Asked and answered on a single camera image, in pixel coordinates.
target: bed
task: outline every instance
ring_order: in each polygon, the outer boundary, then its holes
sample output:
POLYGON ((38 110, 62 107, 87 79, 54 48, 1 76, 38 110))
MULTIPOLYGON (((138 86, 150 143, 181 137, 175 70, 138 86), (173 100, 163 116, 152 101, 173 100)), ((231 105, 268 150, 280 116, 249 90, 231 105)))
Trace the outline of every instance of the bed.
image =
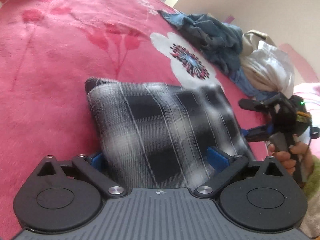
MULTIPOLYGON (((263 124, 238 107, 244 94, 157 10, 159 0, 0 0, 0 237, 20 230, 12 201, 45 155, 58 160, 99 150, 84 81, 221 84, 242 128, 263 124), (172 50, 187 55, 178 60, 172 50), (192 63, 198 71, 188 73, 192 63)), ((263 143, 252 150, 266 155, 263 143)))

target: human hand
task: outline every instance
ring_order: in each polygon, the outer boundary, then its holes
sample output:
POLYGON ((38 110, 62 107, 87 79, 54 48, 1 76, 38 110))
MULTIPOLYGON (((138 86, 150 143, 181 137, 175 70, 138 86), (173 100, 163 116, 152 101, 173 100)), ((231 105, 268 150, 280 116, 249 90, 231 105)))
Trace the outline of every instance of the human hand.
MULTIPOLYGON (((275 152, 275 149, 276 147, 273 144, 270 144, 268 146, 269 155, 274 156, 282 164, 282 166, 286 168, 287 172, 292 175, 296 170, 296 161, 290 159, 291 156, 289 152, 275 152)), ((308 145, 303 142, 297 142, 295 146, 290 146, 289 149, 292 154, 302 155, 302 163, 305 168, 306 176, 309 177, 309 175, 313 172, 314 162, 308 145)))

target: metal screw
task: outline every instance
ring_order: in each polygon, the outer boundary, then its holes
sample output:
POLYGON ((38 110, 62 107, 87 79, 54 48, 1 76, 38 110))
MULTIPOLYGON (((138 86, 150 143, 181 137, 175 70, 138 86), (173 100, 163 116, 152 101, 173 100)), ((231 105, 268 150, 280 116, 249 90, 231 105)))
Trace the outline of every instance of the metal screw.
POLYGON ((112 195, 119 195, 122 194, 124 192, 124 188, 123 187, 119 187, 119 186, 114 186, 111 187, 108 192, 112 195))
POLYGON ((197 188, 197 191, 201 194, 210 194, 213 189, 209 186, 200 186, 197 188))

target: plaid fabric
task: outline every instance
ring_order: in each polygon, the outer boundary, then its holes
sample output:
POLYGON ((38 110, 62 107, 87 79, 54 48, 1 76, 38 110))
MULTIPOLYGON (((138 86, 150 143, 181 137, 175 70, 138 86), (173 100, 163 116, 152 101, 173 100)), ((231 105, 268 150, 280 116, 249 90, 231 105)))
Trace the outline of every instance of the plaid fabric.
POLYGON ((209 146, 252 156, 220 86, 90 78, 86 91, 112 177, 128 189, 195 189, 214 175, 209 146))

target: gray ribbed plate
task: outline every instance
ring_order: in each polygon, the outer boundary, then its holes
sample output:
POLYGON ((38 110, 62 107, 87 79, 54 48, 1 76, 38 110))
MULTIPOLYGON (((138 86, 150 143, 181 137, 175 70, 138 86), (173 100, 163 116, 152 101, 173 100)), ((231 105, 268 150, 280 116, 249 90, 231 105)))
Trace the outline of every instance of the gray ribbed plate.
POLYGON ((89 224, 72 232, 39 235, 23 230, 16 240, 307 240, 292 229, 278 234, 246 231, 220 214, 213 201, 187 189, 134 189, 107 201, 89 224))

